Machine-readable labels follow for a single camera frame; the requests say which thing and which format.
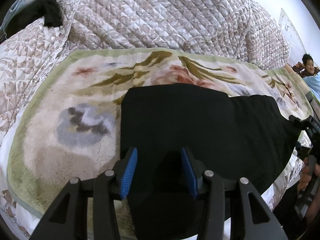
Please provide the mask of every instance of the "white wall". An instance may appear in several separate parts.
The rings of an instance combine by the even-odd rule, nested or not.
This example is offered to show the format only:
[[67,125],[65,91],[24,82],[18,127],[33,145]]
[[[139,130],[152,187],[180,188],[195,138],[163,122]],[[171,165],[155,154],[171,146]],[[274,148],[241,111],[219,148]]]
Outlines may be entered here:
[[296,28],[303,45],[320,64],[320,30],[301,0],[255,0],[279,22],[281,8]]

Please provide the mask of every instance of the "light blue cloth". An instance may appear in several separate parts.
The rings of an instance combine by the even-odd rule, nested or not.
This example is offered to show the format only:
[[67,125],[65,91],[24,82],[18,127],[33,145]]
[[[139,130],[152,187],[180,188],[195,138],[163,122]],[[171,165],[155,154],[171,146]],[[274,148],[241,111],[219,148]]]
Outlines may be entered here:
[[304,77],[303,80],[320,102],[320,75]]
[[11,19],[21,12],[23,8],[25,7],[25,1],[26,0],[16,0],[14,4],[10,7],[9,11],[4,17],[4,20],[2,22],[2,25],[0,26],[0,32],[4,31],[8,24],[10,23]]

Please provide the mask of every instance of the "silver bolt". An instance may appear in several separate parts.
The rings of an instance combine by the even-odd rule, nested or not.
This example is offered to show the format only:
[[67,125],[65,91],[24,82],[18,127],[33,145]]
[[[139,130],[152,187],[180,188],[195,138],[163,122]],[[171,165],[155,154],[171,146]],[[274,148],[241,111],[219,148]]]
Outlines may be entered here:
[[73,178],[70,179],[70,183],[71,184],[77,184],[78,181],[79,181],[79,178],[77,178],[77,177],[73,177]]
[[214,175],[213,171],[210,171],[210,170],[206,170],[206,171],[204,172],[204,174],[205,174],[205,176],[207,176],[207,177],[212,177],[212,176]]
[[243,177],[243,178],[240,179],[240,182],[241,182],[242,184],[248,184],[248,183],[249,183],[249,180],[248,180],[247,178]]
[[115,174],[115,172],[113,170],[107,170],[104,175],[106,175],[107,177],[111,177]]

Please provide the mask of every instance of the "person's hand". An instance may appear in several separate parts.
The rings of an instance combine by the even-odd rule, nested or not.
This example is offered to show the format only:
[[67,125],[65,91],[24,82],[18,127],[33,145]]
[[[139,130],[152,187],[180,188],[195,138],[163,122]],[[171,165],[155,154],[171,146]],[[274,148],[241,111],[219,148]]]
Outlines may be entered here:
[[[308,172],[309,172],[308,158],[305,158],[303,162],[305,163],[306,166],[304,166],[301,170],[300,182],[298,184],[298,193],[300,192],[300,190],[305,189],[311,180],[311,176],[308,175]],[[314,174],[320,177],[320,165],[316,164],[314,169]],[[320,187],[318,188],[315,198],[313,199],[313,202],[311,203],[306,213],[305,217],[307,220],[307,224],[310,224],[314,220],[314,218],[316,217],[319,211],[319,208],[320,208]]]

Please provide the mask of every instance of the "floral bedspread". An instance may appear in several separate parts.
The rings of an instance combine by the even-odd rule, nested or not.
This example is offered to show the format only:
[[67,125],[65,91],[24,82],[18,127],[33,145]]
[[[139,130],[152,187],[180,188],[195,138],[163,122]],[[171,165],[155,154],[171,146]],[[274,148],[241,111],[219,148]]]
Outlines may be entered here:
[[[41,217],[71,177],[93,178],[119,159],[120,106],[129,88],[177,82],[230,97],[269,95],[286,118],[312,114],[284,68],[266,73],[230,58],[161,48],[76,51],[49,73],[22,116],[9,155],[10,195]],[[300,168],[289,162],[279,176],[288,179],[276,187],[286,188]],[[270,208],[277,204],[270,201]],[[121,236],[135,237],[126,202],[116,202],[116,215]]]

